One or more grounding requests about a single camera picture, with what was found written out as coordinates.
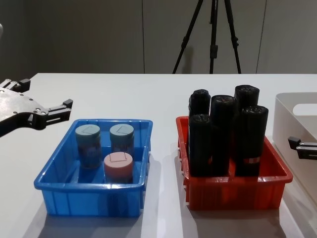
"cylindrical container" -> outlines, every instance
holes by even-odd
[[[126,152],[134,157],[134,128],[117,124],[110,128],[111,152]]]
[[[205,89],[195,90],[189,98],[189,117],[196,114],[208,114],[210,111],[210,95]]]
[[[104,159],[104,170],[107,182],[132,183],[132,156],[124,152],[115,152]]]
[[[238,102],[238,109],[241,111],[248,106],[256,106],[259,100],[260,90],[251,85],[236,86],[234,97]]]
[[[102,162],[99,126],[82,125],[76,128],[75,134],[81,166],[88,169],[98,167]]]
[[[212,175],[225,176],[229,171],[233,122],[237,115],[237,100],[228,95],[211,98]]]
[[[268,109],[249,106],[240,113],[237,125],[236,176],[259,176]]]
[[[211,123],[209,115],[189,119],[189,170],[191,176],[211,175]]]

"tripod leg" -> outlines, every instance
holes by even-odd
[[[227,18],[228,18],[230,34],[231,34],[231,42],[232,42],[232,47],[233,47],[233,50],[234,50],[234,55],[236,57],[238,73],[241,73],[240,61],[239,61],[239,55],[238,55],[238,45],[239,44],[238,44],[238,38],[236,37],[236,34],[234,32],[231,2],[230,2],[230,0],[224,0],[224,4],[225,4],[225,7],[226,7]]]
[[[194,15],[192,17],[192,20],[189,24],[189,27],[188,27],[188,30],[187,30],[187,33],[186,33],[186,36],[183,38],[183,42],[182,42],[182,48],[180,50],[180,53],[179,53],[179,56],[178,56],[178,59],[177,59],[177,62],[175,64],[175,67],[174,67],[174,70],[173,70],[173,74],[176,73],[177,71],[177,68],[178,68],[178,65],[180,63],[180,60],[182,59],[182,56],[183,56],[183,53],[184,53],[184,50],[188,44],[188,41],[189,41],[189,37],[190,37],[190,34],[192,33],[192,30],[194,28],[194,25],[195,25],[195,22],[196,22],[196,19],[197,19],[197,16],[198,16],[198,13],[200,11],[200,8],[203,4],[203,0],[198,0],[198,3],[196,5],[196,9],[195,9],[195,12],[194,12]]]
[[[218,46],[216,45],[216,35],[217,35],[217,17],[218,17],[218,0],[212,0],[211,9],[211,45],[210,45],[210,68],[209,73],[213,73],[213,60],[217,58]]]

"white table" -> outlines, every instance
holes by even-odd
[[[272,135],[275,95],[317,91],[317,75],[36,75],[26,95],[44,107],[71,98],[73,110],[70,121],[0,138],[0,237],[317,237],[316,207],[296,179],[276,211],[191,212],[184,203],[175,118],[187,115],[195,89],[233,95],[240,84],[260,88],[259,104],[270,110],[266,134]],[[83,118],[153,121],[148,189],[138,219],[47,216],[33,181],[72,122]]]

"black cylinder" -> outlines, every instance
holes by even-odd
[[[249,106],[240,113],[236,129],[236,176],[258,176],[268,109]]]
[[[259,100],[260,90],[251,85],[236,86],[234,97],[238,102],[238,109],[241,111],[248,106],[256,106]]]
[[[213,176],[225,176],[228,174],[232,129],[237,110],[237,100],[234,97],[216,95],[211,98]]]
[[[189,98],[189,117],[196,114],[208,114],[210,111],[210,95],[205,89],[195,90]]]
[[[189,119],[189,171],[191,176],[211,175],[211,123],[209,115]]]

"blue canister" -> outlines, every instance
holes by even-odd
[[[102,163],[100,128],[97,125],[82,125],[75,130],[80,164],[92,169]]]
[[[134,157],[134,128],[128,124],[117,124],[110,128],[111,151],[125,152]]]

